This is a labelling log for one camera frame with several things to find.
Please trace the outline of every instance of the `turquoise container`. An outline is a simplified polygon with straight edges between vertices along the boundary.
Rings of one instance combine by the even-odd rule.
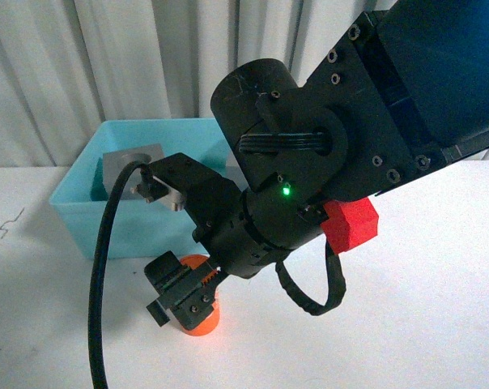
[[[183,152],[224,175],[230,147],[214,119],[123,120],[104,122],[50,196],[86,258],[92,259],[107,195],[102,184],[102,155],[160,143],[165,156]],[[122,200],[109,258],[157,257],[206,253],[194,242],[194,222],[185,211],[173,212],[160,202]]]

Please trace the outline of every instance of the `red 3d-printed part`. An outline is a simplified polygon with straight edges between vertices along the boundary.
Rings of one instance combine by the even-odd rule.
[[[377,235],[379,216],[368,198],[324,204],[328,220],[320,224],[335,254],[354,249]]]

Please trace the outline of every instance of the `white curtain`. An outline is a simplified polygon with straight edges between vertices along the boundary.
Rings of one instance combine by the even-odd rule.
[[[361,11],[393,3],[0,0],[0,166],[71,165],[104,120],[209,117],[256,58],[303,84]]]

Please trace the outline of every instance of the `white table surface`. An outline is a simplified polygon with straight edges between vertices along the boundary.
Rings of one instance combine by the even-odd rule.
[[[0,169],[0,226],[24,208],[3,239],[0,231],[0,388],[91,387],[91,261],[47,204],[65,172]],[[461,162],[372,201],[379,237],[342,255],[347,294],[319,318],[268,267],[227,279],[218,328],[189,337],[147,313],[156,298],[142,272],[149,259],[110,261],[110,387],[488,388],[489,161]],[[320,299],[323,245],[318,238],[287,260]]]

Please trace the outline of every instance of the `black cable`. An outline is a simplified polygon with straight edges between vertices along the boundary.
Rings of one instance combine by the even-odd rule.
[[[121,201],[124,186],[130,179],[131,174],[138,168],[142,170],[149,169],[146,164],[135,161],[129,163],[119,174],[106,203],[106,208],[100,221],[99,235],[97,236],[96,253],[93,259],[93,269],[91,270],[90,301],[88,303],[88,353],[90,357],[91,380],[95,389],[108,389],[102,353],[101,312],[109,238],[112,234],[113,221],[118,204]]]

